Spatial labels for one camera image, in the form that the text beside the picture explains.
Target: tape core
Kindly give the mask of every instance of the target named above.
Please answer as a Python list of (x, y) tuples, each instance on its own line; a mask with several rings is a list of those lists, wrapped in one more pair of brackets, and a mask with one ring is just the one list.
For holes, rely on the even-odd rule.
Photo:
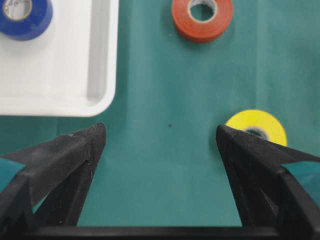
[[(194, 6), (197, 6), (197, 5), (206, 5), (206, 6), (208, 6), (212, 10), (213, 15), (209, 19), (204, 20), (204, 21), (200, 21), (200, 20), (196, 19), (192, 15), (191, 9)], [(187, 12), (188, 12), (188, 15), (190, 16), (190, 18), (193, 21), (195, 21), (195, 22), (197, 22), (199, 24), (207, 24), (207, 23), (211, 22), (213, 19), (216, 18), (217, 14), (218, 14), (218, 5), (217, 5), (215, 0), (190, 0), (188, 5), (187, 5)]]
[(32, 0), (6, 0), (2, 11), (9, 20), (20, 22), (30, 15), (32, 8)]
[(246, 128), (244, 130), (244, 132), (256, 135), (263, 140), (269, 141), (269, 139), (270, 139), (268, 134), (262, 128), (260, 128), (258, 126), (250, 126), (250, 127)]

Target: black plastic part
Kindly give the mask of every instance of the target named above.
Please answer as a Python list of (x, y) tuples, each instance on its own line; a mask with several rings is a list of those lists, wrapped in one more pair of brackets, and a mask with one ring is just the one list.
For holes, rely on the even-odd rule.
[[(0, 238), (39, 226), (75, 226), (105, 144), (100, 123), (3, 156), (26, 168), (0, 193)], [(47, 193), (33, 214), (35, 200)]]
[(42, 227), (26, 239), (279, 240), (274, 227)]
[(16, 176), (0, 192), (0, 239), (2, 235), (15, 234), (36, 227), (29, 194), (29, 180)]
[(319, 207), (281, 166), (320, 158), (224, 125), (216, 141), (244, 226), (269, 223), (285, 239), (320, 238)]
[(92, 157), (97, 161), (105, 144), (106, 130), (99, 123), (1, 157), (26, 165), (19, 175), (29, 179), (31, 204), (34, 206), (85, 161)]

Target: green surface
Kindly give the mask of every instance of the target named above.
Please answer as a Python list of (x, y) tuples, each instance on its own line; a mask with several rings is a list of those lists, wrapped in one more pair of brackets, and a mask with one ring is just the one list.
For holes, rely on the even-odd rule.
[(215, 42), (179, 37), (170, 0), (121, 0), (116, 96), (93, 118), (1, 117), (0, 153), (103, 122), (107, 146), (79, 225), (238, 226), (218, 124), (260, 109), (320, 155), (320, 1), (234, 0)]
[(320, 163), (301, 161), (283, 164), (299, 182), (312, 200), (320, 207)]
[(0, 157), (0, 192), (25, 168), (24, 164)]

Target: white plastic tray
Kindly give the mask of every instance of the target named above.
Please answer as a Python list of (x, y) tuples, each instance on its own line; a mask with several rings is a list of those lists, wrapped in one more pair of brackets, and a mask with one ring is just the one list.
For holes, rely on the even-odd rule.
[(0, 34), (0, 115), (90, 117), (116, 89), (119, 0), (52, 0), (44, 34)]

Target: tape roll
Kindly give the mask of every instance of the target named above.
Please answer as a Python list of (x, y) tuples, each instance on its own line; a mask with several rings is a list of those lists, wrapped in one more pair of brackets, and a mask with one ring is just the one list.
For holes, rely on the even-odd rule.
[(249, 133), (260, 135), (263, 139), (287, 146), (287, 136), (281, 123), (270, 113), (261, 110), (245, 110), (231, 117), (226, 125)]
[(51, 0), (0, 0), (0, 32), (26, 41), (40, 36), (53, 16)]
[[(196, 5), (207, 5), (213, 15), (205, 21), (195, 19), (191, 8)], [(221, 36), (233, 17), (232, 0), (173, 0), (172, 17), (177, 32), (187, 40), (196, 43), (207, 43)]]

